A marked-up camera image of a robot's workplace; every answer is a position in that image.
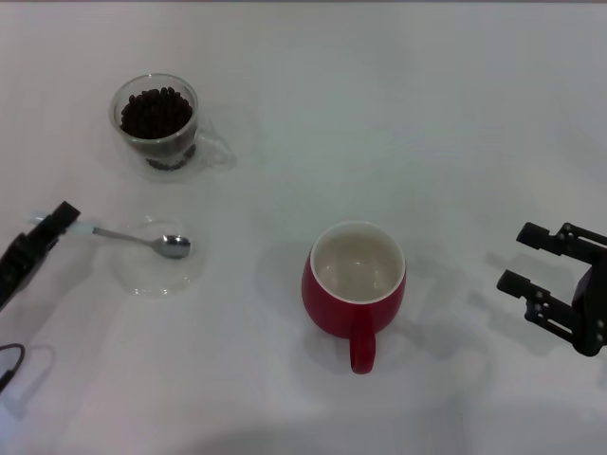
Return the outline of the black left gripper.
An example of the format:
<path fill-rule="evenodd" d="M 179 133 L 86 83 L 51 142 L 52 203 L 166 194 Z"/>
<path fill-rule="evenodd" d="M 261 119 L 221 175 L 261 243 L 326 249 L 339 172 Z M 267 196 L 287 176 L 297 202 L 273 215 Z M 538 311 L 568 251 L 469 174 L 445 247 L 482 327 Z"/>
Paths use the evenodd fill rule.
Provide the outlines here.
<path fill-rule="evenodd" d="M 80 215 L 78 209 L 63 201 L 50 214 L 34 213 L 28 218 L 34 228 L 28 236 L 18 235 L 1 257 L 1 309 L 28 285 L 47 252 Z"/>

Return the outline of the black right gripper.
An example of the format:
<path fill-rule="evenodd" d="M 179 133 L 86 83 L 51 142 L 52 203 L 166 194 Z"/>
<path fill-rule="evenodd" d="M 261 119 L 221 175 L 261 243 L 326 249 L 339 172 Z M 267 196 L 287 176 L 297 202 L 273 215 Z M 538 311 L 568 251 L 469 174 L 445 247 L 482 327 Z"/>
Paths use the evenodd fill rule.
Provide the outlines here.
<path fill-rule="evenodd" d="M 552 235 L 548 229 L 527 222 L 517 241 L 590 265 L 578 282 L 572 307 L 510 270 L 503 273 L 496 287 L 515 299 L 525 299 L 527 321 L 573 345 L 579 354 L 597 355 L 606 344 L 606 237 L 571 223 L 564 223 Z"/>

